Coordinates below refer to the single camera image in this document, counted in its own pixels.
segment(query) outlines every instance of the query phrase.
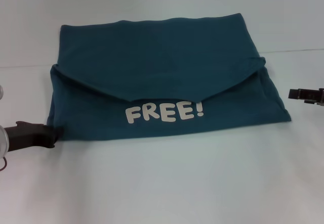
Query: teal fabric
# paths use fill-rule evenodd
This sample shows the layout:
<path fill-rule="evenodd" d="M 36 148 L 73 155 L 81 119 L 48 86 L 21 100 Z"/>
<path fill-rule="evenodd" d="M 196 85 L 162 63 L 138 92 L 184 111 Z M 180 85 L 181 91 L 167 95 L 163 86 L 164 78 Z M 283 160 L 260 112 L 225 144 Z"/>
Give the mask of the teal fabric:
<path fill-rule="evenodd" d="M 290 121 L 241 14 L 63 25 L 48 125 L 63 140 Z"/>

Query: white backdrop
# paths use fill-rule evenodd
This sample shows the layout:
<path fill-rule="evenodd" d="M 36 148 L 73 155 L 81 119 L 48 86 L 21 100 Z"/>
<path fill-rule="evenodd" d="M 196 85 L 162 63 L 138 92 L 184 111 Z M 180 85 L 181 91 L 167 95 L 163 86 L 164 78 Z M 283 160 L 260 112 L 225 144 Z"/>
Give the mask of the white backdrop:
<path fill-rule="evenodd" d="M 322 224 L 324 0 L 0 0 L 0 124 L 44 123 L 62 24 L 242 13 L 293 122 L 7 155 L 0 223 Z"/>
<path fill-rule="evenodd" d="M 260 52 L 324 49 L 324 0 L 0 0 L 0 67 L 56 63 L 62 24 L 242 13 Z"/>

